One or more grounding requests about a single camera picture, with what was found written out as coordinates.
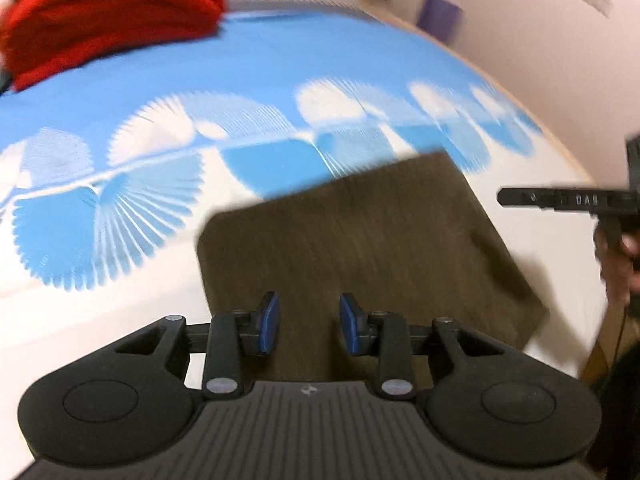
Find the person's right hand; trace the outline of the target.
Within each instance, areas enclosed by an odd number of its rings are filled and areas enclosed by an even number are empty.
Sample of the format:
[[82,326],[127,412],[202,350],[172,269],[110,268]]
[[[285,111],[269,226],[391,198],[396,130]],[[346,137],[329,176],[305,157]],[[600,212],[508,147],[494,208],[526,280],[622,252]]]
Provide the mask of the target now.
[[639,233],[624,233],[618,245],[611,246],[602,226],[593,233],[594,255],[600,263],[600,278],[611,307],[627,307],[632,295],[639,292]]

